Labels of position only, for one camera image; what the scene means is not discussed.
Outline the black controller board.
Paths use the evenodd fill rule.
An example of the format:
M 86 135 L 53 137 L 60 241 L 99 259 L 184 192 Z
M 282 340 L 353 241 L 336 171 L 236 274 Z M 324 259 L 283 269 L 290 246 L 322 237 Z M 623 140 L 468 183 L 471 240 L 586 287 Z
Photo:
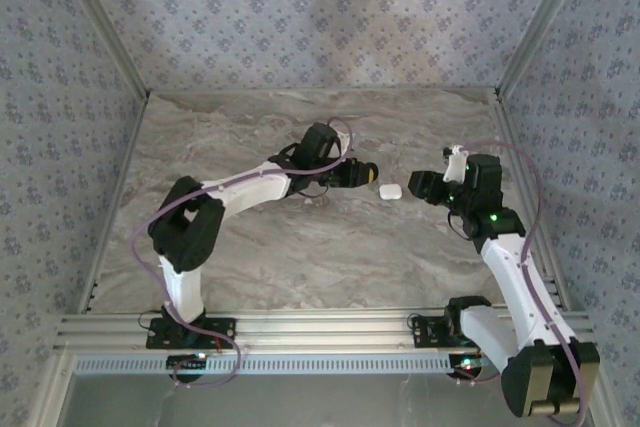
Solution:
M 206 364 L 204 354 L 170 355 L 165 361 L 165 368 L 174 381 L 190 384 L 203 376 Z
M 492 379 L 486 376 L 483 369 L 489 365 L 488 360 L 481 356 L 450 355 L 449 361 L 452 372 L 448 376 L 456 381 L 471 383 L 486 383 Z

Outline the aluminium corner post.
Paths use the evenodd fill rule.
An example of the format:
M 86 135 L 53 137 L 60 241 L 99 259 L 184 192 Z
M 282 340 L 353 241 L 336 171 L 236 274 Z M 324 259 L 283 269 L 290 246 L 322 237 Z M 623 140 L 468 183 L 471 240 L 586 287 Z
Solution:
M 130 90 L 137 98 L 147 100 L 149 93 L 145 82 L 102 2 L 100 0 L 79 0 L 79 2 Z
M 566 0 L 540 0 L 520 41 L 509 58 L 496 85 L 496 95 L 504 100 L 514 91 L 537 50 L 542 45 L 554 19 Z

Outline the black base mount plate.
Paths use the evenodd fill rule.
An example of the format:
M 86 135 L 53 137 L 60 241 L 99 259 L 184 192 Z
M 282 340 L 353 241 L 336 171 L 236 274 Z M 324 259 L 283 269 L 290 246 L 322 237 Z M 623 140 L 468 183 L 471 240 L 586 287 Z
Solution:
M 214 331 L 234 339 L 236 320 L 229 317 L 200 316 L 193 323 L 200 329 Z M 231 350 L 226 340 L 204 335 L 185 328 L 172 317 L 158 317 L 150 322 L 146 338 L 146 348 L 150 350 L 221 349 Z
M 448 315 L 425 316 L 411 313 L 406 319 L 415 348 L 462 347 L 468 340 L 454 330 Z

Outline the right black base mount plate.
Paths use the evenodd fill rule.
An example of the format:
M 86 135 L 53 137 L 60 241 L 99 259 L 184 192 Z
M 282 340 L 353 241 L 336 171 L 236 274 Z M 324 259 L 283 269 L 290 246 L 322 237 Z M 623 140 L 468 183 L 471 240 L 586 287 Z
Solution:
M 411 313 L 406 319 L 415 348 L 462 347 L 468 340 L 454 330 L 448 315 L 425 316 Z

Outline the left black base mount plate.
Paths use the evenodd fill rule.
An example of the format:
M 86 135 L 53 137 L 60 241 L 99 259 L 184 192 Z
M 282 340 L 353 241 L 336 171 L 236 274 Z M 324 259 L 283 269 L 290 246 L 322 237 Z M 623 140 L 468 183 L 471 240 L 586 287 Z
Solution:
M 200 316 L 193 323 L 200 329 L 214 331 L 234 339 L 236 320 L 229 317 Z M 172 317 L 158 317 L 150 322 L 146 338 L 146 348 L 150 350 L 221 349 L 231 350 L 226 340 L 204 335 L 185 328 Z

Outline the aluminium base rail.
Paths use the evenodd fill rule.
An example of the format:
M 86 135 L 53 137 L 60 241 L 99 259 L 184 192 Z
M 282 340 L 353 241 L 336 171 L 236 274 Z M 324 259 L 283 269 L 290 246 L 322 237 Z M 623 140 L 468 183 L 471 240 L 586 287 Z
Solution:
M 246 354 L 404 353 L 413 349 L 411 309 L 320 309 L 222 312 L 236 319 L 235 341 Z M 145 348 L 153 313 L 70 315 L 56 350 L 137 353 Z

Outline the aluminium side rail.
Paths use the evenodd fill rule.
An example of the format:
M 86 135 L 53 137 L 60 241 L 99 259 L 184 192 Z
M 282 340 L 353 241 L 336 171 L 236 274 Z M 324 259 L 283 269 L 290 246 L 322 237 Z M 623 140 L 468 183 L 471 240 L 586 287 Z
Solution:
M 91 259 L 91 263 L 89 264 L 89 270 L 85 277 L 83 290 L 80 296 L 78 306 L 76 308 L 76 314 L 78 315 L 84 315 L 89 311 L 89 307 L 92 299 L 92 293 L 95 288 L 97 279 L 99 278 L 105 249 L 107 247 L 109 237 L 111 235 L 112 228 L 118 213 L 118 209 L 119 209 L 120 202 L 123 195 L 125 181 L 127 178 L 128 170 L 131 164 L 131 159 L 137 143 L 139 132 L 141 130 L 141 125 L 144 119 L 149 98 L 150 98 L 150 94 L 147 93 L 146 96 L 141 101 L 140 108 L 134 120 L 132 133 L 129 137 L 122 162 L 119 165 L 118 177 L 115 183 L 113 195 L 108 205 L 106 221 L 101 230 L 100 236 L 98 238 L 98 243 L 96 246 L 95 253 Z
M 492 105 L 492 115 L 498 131 L 497 136 L 499 140 L 510 144 L 510 147 L 505 149 L 507 163 L 513 172 L 515 187 L 522 203 L 521 218 L 525 221 L 527 231 L 530 231 L 536 219 L 541 190 L 537 187 L 535 174 L 528 161 L 521 153 L 513 149 L 513 147 L 518 147 L 523 150 L 523 147 L 519 145 L 517 128 L 508 105 L 505 100 L 498 99 L 496 90 L 493 91 L 493 95 L 495 101 Z M 544 211 L 541 211 L 539 222 L 534 229 L 531 250 L 540 275 L 554 283 L 560 306 L 565 311 L 570 311 L 572 309 L 571 296 L 555 248 L 552 245 L 552 237 Z

